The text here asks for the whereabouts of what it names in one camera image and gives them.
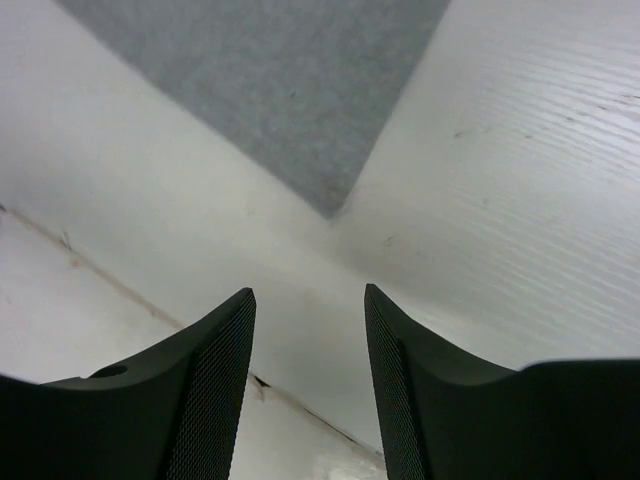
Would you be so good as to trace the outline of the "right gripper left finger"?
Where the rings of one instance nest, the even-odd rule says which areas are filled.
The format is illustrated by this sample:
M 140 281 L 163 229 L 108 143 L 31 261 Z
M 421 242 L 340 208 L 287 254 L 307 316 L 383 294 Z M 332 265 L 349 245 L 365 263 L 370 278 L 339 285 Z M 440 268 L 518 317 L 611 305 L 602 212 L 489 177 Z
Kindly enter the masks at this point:
M 89 377 L 1 380 L 5 479 L 225 479 L 252 353 L 244 288 Z

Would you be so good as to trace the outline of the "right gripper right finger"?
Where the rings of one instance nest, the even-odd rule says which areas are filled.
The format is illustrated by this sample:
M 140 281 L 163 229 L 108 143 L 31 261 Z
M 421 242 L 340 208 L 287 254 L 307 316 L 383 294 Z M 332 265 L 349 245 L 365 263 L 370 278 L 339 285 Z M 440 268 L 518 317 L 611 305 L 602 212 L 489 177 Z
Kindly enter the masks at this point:
M 365 326 L 391 479 L 635 479 L 639 363 L 511 370 L 420 325 L 378 286 Z

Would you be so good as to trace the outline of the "grey tank top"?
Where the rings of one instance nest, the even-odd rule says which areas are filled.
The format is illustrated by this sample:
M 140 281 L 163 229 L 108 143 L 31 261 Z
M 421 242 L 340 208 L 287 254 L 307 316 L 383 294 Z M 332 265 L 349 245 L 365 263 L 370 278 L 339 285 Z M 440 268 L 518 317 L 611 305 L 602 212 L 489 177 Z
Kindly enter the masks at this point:
M 343 207 L 444 1 L 67 1 L 153 86 L 324 217 Z

